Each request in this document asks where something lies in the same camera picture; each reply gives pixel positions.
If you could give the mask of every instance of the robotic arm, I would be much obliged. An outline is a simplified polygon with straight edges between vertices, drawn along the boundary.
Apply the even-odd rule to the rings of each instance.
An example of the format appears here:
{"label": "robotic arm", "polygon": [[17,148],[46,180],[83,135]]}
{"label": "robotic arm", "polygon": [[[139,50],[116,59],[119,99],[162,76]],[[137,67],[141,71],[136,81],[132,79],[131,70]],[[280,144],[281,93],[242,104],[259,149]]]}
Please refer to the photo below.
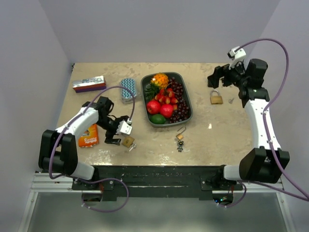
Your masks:
{"label": "robotic arm", "polygon": [[78,161],[76,150],[76,139],[79,139],[83,132],[92,124],[97,124],[106,130],[105,143],[120,145],[121,139],[114,139],[118,134],[130,135],[132,131],[129,116],[121,116],[111,119],[109,114],[113,110],[114,103],[106,97],[100,97],[96,103],[92,103],[84,112],[90,102],[86,102],[77,115],[82,114],[73,121],[68,127],[68,123],[56,130],[46,130],[42,135],[39,167],[48,170],[49,162],[56,139],[65,127],[68,129],[62,135],[59,146],[60,151],[55,152],[53,159],[53,172],[71,175],[85,180],[92,180],[95,168],[83,162]]}
{"label": "robotic arm", "polygon": [[235,85],[239,88],[239,98],[245,108],[251,123],[253,134],[253,149],[240,162],[239,166],[222,166],[218,175],[212,181],[259,181],[276,183],[281,176],[281,171],[276,165],[267,140],[263,114],[266,113],[267,124],[276,155],[285,169],[290,156],[287,151],[282,151],[275,136],[269,110],[264,112],[269,102],[268,91],[262,87],[264,74],[268,68],[265,61],[251,59],[245,69],[243,61],[246,53],[243,49],[235,47],[228,52],[232,59],[230,64],[217,66],[214,73],[208,77],[208,87],[217,88],[222,79],[224,87]]}

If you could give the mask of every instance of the gray floor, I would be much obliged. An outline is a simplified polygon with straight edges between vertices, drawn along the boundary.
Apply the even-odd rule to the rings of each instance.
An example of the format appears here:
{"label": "gray floor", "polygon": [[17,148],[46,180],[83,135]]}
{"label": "gray floor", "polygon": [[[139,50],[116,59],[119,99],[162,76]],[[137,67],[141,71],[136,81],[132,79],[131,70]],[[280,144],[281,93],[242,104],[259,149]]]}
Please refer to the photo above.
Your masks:
{"label": "gray floor", "polygon": [[[113,208],[123,200],[97,207]],[[286,228],[275,193],[249,193],[229,209],[197,199],[130,198],[122,210],[110,214],[81,207],[80,193],[41,193],[29,232],[43,231],[285,232]]]}

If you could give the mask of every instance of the cable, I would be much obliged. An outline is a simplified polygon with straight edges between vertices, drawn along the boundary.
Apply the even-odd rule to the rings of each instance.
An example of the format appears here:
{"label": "cable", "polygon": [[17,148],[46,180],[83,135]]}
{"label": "cable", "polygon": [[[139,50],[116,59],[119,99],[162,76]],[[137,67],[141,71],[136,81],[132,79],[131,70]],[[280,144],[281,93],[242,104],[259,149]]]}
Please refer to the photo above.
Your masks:
{"label": "cable", "polygon": [[87,205],[84,201],[84,195],[82,195],[82,206],[86,206],[88,209],[91,209],[91,210],[94,210],[94,211],[97,211],[97,212],[101,212],[101,213],[112,213],[112,212],[115,212],[115,211],[118,211],[120,209],[122,209],[127,201],[129,200],[129,189],[127,188],[126,184],[124,182],[122,182],[121,180],[119,179],[116,179],[116,178],[105,178],[105,179],[102,179],[102,180],[98,180],[98,181],[93,181],[93,182],[90,182],[90,181],[86,181],[86,180],[83,180],[83,179],[79,179],[81,181],[83,181],[84,183],[88,183],[88,184],[97,184],[97,183],[100,183],[100,182],[103,182],[103,181],[111,181],[111,180],[115,180],[115,181],[118,181],[120,182],[126,189],[126,200],[125,202],[119,206],[118,208],[116,209],[111,209],[111,210],[105,210],[105,209],[96,209],[96,208],[93,208],[93,207],[90,207],[89,205]]}
{"label": "cable", "polygon": [[[57,176],[53,176],[52,171],[53,171],[53,161],[54,161],[55,152],[56,152],[56,149],[57,149],[57,147],[58,147],[58,145],[59,145],[60,139],[62,138],[64,132],[70,127],[70,125],[71,125],[74,121],[76,121],[80,116],[82,116],[82,115],[87,111],[87,109],[89,109],[89,107],[91,106],[91,104],[92,104],[102,93],[104,93],[105,91],[107,91],[107,90],[109,90],[109,89],[112,89],[112,88],[122,88],[122,89],[128,91],[129,94],[132,96],[133,107],[132,107],[131,116],[130,116],[130,118],[129,118],[130,120],[132,120],[133,113],[134,113],[134,109],[135,109],[135,99],[134,99],[133,93],[132,93],[128,88],[122,87],[122,86],[112,86],[112,87],[108,87],[108,88],[102,90],[97,96],[94,97],[94,99],[88,104],[88,106],[85,108],[85,110],[84,110],[82,113],[78,114],[77,116],[75,116],[74,118],[72,118],[70,122],[68,122],[68,124],[65,126],[65,128],[62,130],[62,132],[59,134],[58,138],[56,139],[55,145],[54,145],[53,150],[52,150],[52,154],[51,154],[51,156],[50,156],[49,165],[48,165],[48,174],[49,174],[49,177],[50,177],[51,179],[54,180],[54,179],[56,179],[56,178],[58,178],[58,177],[60,177],[60,176],[63,176],[63,174],[59,174],[59,175],[57,175]],[[122,207],[124,207],[125,204],[126,204],[127,201],[128,201],[128,198],[129,198],[129,190],[128,190],[127,186],[125,185],[125,183],[122,182],[121,180],[118,180],[118,179],[115,179],[115,178],[106,178],[106,179],[102,179],[102,180],[98,180],[98,181],[93,181],[93,182],[87,181],[87,180],[84,180],[84,179],[79,179],[79,180],[80,180],[80,181],[83,181],[83,182],[85,182],[85,183],[88,183],[88,184],[97,184],[97,183],[103,182],[103,181],[105,181],[105,180],[115,180],[115,181],[120,182],[120,183],[126,188],[126,201],[125,201],[125,203],[124,203],[122,206],[120,206],[120,207],[118,207],[117,209],[112,210],[112,211],[111,211],[111,210],[107,210],[107,211],[97,210],[97,209],[94,209],[94,208],[91,208],[91,207],[88,206],[88,208],[91,208],[92,210],[99,211],[99,212],[114,212],[114,211],[117,211],[117,210],[121,209]]]}
{"label": "cable", "polygon": [[[282,80],[282,83],[280,85],[280,88],[278,90],[278,92],[276,93],[275,97],[269,101],[269,103],[266,105],[265,109],[264,109],[264,112],[263,112],[263,122],[264,122],[264,126],[265,126],[265,131],[266,131],[266,135],[267,135],[267,139],[268,139],[268,143],[269,143],[269,146],[270,146],[270,149],[271,149],[271,152],[272,152],[272,155],[274,157],[274,160],[278,166],[278,168],[280,169],[281,173],[285,176],[285,178],[296,188],[298,189],[306,198],[304,197],[301,197],[301,196],[298,196],[298,195],[295,195],[293,193],[290,193],[290,192],[286,192],[284,190],[280,190],[280,192],[283,192],[285,194],[288,194],[290,196],[293,196],[293,197],[296,197],[298,199],[301,199],[301,200],[304,200],[304,201],[309,201],[309,194],[306,193],[295,181],[292,180],[292,178],[286,173],[286,171],[283,169],[283,167],[281,166],[280,164],[280,161],[278,160],[278,157],[276,155],[276,151],[275,151],[275,148],[273,146],[273,142],[271,140],[271,136],[270,136],[270,132],[269,132],[269,128],[268,128],[268,124],[267,124],[267,120],[266,120],[266,112],[267,112],[267,109],[273,104],[273,102],[278,98],[278,96],[281,94],[281,91],[283,89],[283,86],[285,84],[285,81],[286,81],[286,78],[287,78],[287,74],[288,74],[288,71],[289,71],[289,54],[285,48],[285,46],[279,42],[278,40],[275,40],[275,39],[271,39],[271,38],[262,38],[262,39],[257,39],[257,40],[253,40],[253,41],[250,41],[248,43],[245,43],[244,45],[240,46],[238,49],[235,50],[235,52],[237,52],[238,50],[242,49],[243,47],[247,46],[247,45],[250,45],[252,43],[255,43],[255,42],[259,42],[259,41],[272,41],[272,42],[275,42],[277,43],[284,51],[285,53],[285,59],[286,59],[286,66],[285,66],[285,72],[284,72],[284,77],[283,77],[283,80]],[[269,186],[269,185],[266,185],[266,184],[262,184],[262,183],[259,183],[259,182],[255,182],[256,184],[259,184],[259,185],[262,185],[262,186],[266,186],[266,187],[269,187],[269,188],[272,188],[274,189],[272,186]]]}
{"label": "cable", "polygon": [[240,203],[240,202],[245,198],[246,193],[247,193],[247,187],[246,187],[241,181],[239,181],[239,183],[240,183],[240,184],[243,186],[243,188],[244,188],[244,193],[243,193],[243,195],[241,196],[241,198],[239,198],[235,203],[231,203],[231,204],[229,204],[229,205],[222,205],[222,204],[217,203],[217,206],[224,207],[224,208],[233,207],[233,206],[237,205],[238,203]]}

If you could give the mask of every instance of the fruit tray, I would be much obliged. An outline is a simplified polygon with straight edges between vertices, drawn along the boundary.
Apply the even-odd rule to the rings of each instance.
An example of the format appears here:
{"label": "fruit tray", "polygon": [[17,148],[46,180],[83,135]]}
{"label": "fruit tray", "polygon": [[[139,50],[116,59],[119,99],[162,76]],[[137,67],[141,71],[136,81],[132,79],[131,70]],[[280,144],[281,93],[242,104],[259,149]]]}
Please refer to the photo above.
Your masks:
{"label": "fruit tray", "polygon": [[180,105],[180,110],[179,109],[174,110],[172,117],[166,118],[166,122],[164,124],[155,124],[155,123],[150,121],[150,118],[151,118],[152,115],[150,113],[148,113],[148,111],[146,109],[146,105],[151,100],[147,99],[145,91],[146,91],[147,87],[150,86],[150,81],[153,79],[153,77],[156,74],[157,73],[145,76],[141,80],[142,101],[144,103],[144,109],[145,109],[145,112],[147,114],[148,122],[153,127],[157,127],[157,128],[172,127],[172,126],[177,126],[177,125],[188,122],[193,116],[192,106],[191,106],[190,98],[189,98],[189,95],[188,95],[188,91],[185,87],[183,78],[182,78],[181,75],[179,75],[176,72],[163,72],[163,74],[165,74],[169,78],[169,85],[167,86],[167,88],[174,87],[173,92],[175,93],[175,97],[178,98],[178,102],[176,103],[176,105],[178,107]]}

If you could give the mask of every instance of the wall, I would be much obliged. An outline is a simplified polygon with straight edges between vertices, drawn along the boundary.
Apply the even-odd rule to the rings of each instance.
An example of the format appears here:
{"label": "wall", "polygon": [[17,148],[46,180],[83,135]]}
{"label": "wall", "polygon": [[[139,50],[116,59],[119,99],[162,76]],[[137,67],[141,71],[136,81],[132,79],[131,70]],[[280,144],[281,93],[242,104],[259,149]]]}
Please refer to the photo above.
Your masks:
{"label": "wall", "polygon": [[39,1],[75,62],[225,62],[280,0]]}
{"label": "wall", "polygon": [[37,0],[2,1],[0,31],[0,231],[15,232],[70,65]]}
{"label": "wall", "polygon": [[[290,56],[290,70],[282,95],[271,108],[275,133],[284,150],[290,152],[291,161],[286,171],[297,183],[309,192],[309,2],[305,0],[281,0],[261,37],[279,39]],[[283,78],[284,53],[271,42],[260,42],[254,48],[252,57],[268,62],[265,87],[273,97]],[[300,194],[287,181],[286,190]],[[288,197],[289,208],[298,232],[309,228],[308,203]]]}

